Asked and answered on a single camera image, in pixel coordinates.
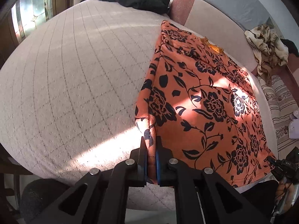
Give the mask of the person's right hand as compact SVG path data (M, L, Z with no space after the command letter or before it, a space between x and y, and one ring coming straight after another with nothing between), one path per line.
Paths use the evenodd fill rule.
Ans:
M295 187L287 181L286 177L280 181L275 197L275 214L282 214L292 207L292 200L295 195Z

